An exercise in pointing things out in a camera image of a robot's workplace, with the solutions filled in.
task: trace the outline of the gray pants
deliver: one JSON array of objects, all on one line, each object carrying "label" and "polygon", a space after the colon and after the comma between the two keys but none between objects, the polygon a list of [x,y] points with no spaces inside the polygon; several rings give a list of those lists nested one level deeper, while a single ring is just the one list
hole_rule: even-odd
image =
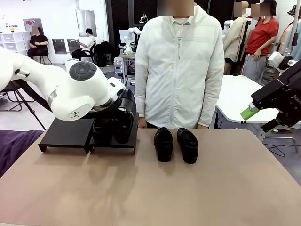
[{"label": "gray pants", "polygon": [[259,60],[255,61],[254,56],[248,54],[245,58],[242,75],[257,83],[261,83],[260,78],[262,73],[264,72],[266,63],[266,56],[261,56]]}]

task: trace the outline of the hand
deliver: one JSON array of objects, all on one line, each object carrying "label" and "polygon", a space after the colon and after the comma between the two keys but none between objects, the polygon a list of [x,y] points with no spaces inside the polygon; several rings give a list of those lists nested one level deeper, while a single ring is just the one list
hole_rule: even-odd
[{"label": "hand", "polygon": [[198,127],[197,127],[197,129],[209,129],[209,128],[208,128],[208,127],[206,127],[206,126],[202,126],[202,125],[198,124]]},{"label": "hand", "polygon": [[139,118],[138,128],[141,128],[141,129],[146,129],[147,128],[146,120],[145,120],[144,117]]},{"label": "hand", "polygon": [[259,60],[260,55],[261,55],[261,50],[258,49],[258,50],[254,53],[254,60],[255,60],[255,61]]}]

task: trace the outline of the brown tabletop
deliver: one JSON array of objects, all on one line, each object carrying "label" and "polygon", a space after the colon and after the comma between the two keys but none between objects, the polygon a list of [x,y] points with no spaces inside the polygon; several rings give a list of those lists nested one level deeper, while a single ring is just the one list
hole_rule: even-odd
[{"label": "brown tabletop", "polygon": [[247,130],[193,130],[194,165],[174,135],[157,161],[155,129],[135,156],[52,149],[37,140],[0,179],[0,222],[41,226],[297,226],[301,189]]},{"label": "brown tabletop", "polygon": [[130,53],[130,54],[125,54],[125,53],[120,53],[118,57],[123,57],[123,58],[135,58],[136,53]]}]

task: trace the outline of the jacket hood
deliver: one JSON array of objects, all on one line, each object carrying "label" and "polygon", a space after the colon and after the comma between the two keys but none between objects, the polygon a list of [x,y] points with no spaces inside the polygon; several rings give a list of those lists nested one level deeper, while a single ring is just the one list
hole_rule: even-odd
[{"label": "jacket hood", "polygon": [[[202,18],[208,16],[208,14],[201,8],[201,6],[197,5],[194,7],[194,16],[191,20],[191,24],[200,21]],[[163,16],[163,19],[168,21],[170,16]]]}]

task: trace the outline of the zipper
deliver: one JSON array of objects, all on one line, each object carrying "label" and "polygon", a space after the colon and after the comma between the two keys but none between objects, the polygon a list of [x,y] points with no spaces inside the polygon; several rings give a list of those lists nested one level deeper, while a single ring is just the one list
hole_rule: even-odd
[{"label": "zipper", "polygon": [[181,58],[180,56],[180,52],[181,52],[181,41],[178,41],[178,56],[176,58],[176,62],[174,64],[174,74],[173,74],[173,92],[172,92],[172,103],[170,105],[170,118],[169,118],[169,127],[171,128],[173,122],[174,122],[174,105],[175,105],[175,92],[176,92],[176,80],[177,80],[177,75],[178,75],[178,64],[179,64],[179,60]]}]

